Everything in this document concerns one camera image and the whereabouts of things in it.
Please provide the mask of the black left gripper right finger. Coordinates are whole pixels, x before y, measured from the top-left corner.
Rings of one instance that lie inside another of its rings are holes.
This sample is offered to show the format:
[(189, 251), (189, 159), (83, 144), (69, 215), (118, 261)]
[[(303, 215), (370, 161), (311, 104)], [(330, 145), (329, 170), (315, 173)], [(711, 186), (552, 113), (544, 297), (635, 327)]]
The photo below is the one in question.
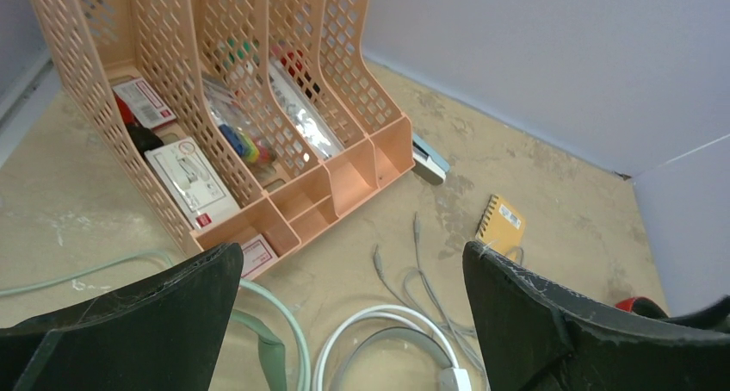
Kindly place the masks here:
[(462, 269), (494, 390), (726, 390), (729, 300), (678, 317), (608, 306), (478, 241)]

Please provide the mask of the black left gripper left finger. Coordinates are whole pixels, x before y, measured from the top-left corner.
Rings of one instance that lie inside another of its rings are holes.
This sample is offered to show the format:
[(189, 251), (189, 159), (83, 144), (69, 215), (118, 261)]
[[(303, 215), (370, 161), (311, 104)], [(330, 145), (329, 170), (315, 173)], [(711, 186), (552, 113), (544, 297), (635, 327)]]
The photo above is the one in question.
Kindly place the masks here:
[(222, 243), (1, 331), (4, 390), (206, 390), (244, 259)]

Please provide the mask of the white over-ear headphones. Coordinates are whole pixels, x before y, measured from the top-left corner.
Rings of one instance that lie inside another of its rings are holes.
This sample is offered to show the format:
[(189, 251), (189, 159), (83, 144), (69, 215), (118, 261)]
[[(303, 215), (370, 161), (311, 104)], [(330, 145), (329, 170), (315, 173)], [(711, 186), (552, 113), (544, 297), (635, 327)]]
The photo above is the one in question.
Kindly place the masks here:
[(452, 340), (423, 313), (380, 304), (354, 312), (325, 339), (312, 369), (313, 390), (476, 390)]

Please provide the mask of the mint green headphones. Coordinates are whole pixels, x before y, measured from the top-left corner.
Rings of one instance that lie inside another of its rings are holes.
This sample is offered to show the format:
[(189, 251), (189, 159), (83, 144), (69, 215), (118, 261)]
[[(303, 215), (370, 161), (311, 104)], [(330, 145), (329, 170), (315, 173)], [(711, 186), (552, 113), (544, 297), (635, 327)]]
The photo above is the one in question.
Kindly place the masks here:
[[(105, 270), (107, 268), (122, 264), (127, 261), (139, 259), (139, 258), (151, 258), (156, 257), (165, 263), (167, 268), (173, 266), (173, 262), (169, 255), (164, 251), (139, 251), (125, 257), (117, 258), (105, 264), (100, 264), (85, 270), (80, 270), (67, 276), (60, 276), (54, 279), (35, 282), (29, 285), (3, 289), (1, 296), (12, 296), (25, 294), (31, 291), (49, 288), (64, 282), (69, 282), (74, 279), (78, 279), (82, 276), (95, 273), (97, 271)], [(308, 344), (306, 342), (306, 336), (303, 333), (300, 324), (297, 322), (294, 315), (290, 310), (269, 290), (263, 286), (242, 278), (239, 281), (239, 287), (250, 292), (253, 292), (274, 306), (286, 319), (295, 339), (297, 351), (298, 351), (298, 380), (296, 388), (298, 390), (309, 390), (312, 387), (312, 363), (310, 361), (310, 353)], [(269, 389), (271, 390), (286, 390), (288, 388), (287, 383), (287, 369), (286, 369), (286, 346), (283, 341), (273, 333), (273, 331), (266, 326), (266, 324), (258, 317), (246, 313), (241, 310), (232, 310), (231, 319), (246, 326), (248, 329), (253, 331), (258, 338), (258, 358), (261, 365), (262, 371), (266, 378)]]

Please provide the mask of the red black headphones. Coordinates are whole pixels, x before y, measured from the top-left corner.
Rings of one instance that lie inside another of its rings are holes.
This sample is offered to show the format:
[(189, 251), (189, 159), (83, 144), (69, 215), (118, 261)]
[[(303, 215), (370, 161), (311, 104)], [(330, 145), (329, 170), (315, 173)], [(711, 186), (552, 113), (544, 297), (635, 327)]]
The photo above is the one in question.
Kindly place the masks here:
[(615, 304), (615, 307), (654, 320), (668, 318), (667, 312), (660, 305), (644, 296), (634, 296), (619, 301)]

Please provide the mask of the yellow spiral notebook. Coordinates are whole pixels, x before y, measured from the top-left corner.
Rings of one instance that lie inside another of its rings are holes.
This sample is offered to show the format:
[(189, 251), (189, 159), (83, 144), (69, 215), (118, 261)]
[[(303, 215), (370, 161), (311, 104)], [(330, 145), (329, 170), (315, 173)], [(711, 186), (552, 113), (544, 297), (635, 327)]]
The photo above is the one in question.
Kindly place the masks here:
[(492, 194), (479, 221), (475, 239), (522, 265), (524, 218), (500, 195)]

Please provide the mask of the white red label card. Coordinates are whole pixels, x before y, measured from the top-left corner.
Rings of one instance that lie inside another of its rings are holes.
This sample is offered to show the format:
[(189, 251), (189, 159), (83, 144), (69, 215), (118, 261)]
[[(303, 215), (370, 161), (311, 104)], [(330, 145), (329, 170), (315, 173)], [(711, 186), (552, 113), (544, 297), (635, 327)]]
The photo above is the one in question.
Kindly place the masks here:
[(253, 280), (278, 261), (278, 255), (262, 234), (241, 244), (244, 264), (241, 277)]

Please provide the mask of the white staples box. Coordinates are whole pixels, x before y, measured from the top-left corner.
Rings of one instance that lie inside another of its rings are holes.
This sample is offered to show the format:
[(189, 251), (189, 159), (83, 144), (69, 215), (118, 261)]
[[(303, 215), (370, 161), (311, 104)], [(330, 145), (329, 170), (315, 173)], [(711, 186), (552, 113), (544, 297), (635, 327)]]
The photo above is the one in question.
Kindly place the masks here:
[(193, 138), (147, 151), (145, 159), (193, 228), (210, 227), (239, 211), (231, 191)]

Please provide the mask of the light blue stapler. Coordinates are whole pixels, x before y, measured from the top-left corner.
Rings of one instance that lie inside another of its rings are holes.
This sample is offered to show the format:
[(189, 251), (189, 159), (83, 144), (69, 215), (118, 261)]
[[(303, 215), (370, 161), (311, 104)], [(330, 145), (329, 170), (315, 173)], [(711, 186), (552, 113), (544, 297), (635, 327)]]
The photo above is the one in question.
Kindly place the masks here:
[(412, 134), (413, 171), (431, 185), (444, 184), (450, 164), (416, 133)]

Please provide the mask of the colourful marker set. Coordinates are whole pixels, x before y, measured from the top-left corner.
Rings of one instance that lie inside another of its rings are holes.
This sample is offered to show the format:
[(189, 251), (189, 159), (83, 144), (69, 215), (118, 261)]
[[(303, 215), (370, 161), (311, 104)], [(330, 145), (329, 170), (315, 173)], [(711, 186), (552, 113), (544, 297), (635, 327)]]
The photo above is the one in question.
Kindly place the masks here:
[(275, 161), (275, 153), (267, 141), (254, 140), (227, 124), (218, 125), (218, 129), (246, 164), (270, 164)]

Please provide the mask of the red white small box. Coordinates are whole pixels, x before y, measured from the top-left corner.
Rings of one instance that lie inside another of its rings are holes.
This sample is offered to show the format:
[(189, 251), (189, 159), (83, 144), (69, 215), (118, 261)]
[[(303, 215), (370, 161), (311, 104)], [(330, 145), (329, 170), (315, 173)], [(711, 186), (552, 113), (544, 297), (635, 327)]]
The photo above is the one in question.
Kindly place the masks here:
[(172, 109), (142, 77), (116, 84), (112, 89), (143, 127), (154, 130), (176, 120)]

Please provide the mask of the peach plastic file organizer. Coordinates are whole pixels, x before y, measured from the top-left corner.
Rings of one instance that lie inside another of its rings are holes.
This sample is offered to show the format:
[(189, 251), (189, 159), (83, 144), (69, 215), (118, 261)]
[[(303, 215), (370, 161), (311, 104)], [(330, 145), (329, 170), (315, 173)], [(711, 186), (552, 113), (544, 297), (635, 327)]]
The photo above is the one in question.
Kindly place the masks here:
[[(63, 87), (189, 255), (262, 234), (278, 263), (414, 165), (411, 121), (362, 56), (369, 0), (30, 2)], [(324, 118), (341, 153), (322, 159), (283, 112), (270, 88), (271, 59)], [(176, 115), (155, 135), (193, 138), (238, 203), (236, 214), (200, 230), (190, 225), (131, 135), (139, 122), (113, 92), (137, 77)], [(246, 164), (220, 124), (267, 141), (275, 161)]]

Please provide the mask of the clear plastic ruler pouch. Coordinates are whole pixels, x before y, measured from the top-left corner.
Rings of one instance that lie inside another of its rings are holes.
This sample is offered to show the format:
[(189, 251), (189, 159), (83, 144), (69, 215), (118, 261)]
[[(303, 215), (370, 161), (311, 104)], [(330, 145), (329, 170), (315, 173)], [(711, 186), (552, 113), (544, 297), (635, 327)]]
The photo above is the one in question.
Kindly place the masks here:
[(300, 90), (287, 69), (276, 59), (271, 59), (268, 74), (270, 88), (279, 106), (316, 153), (322, 159), (341, 153), (341, 141)]

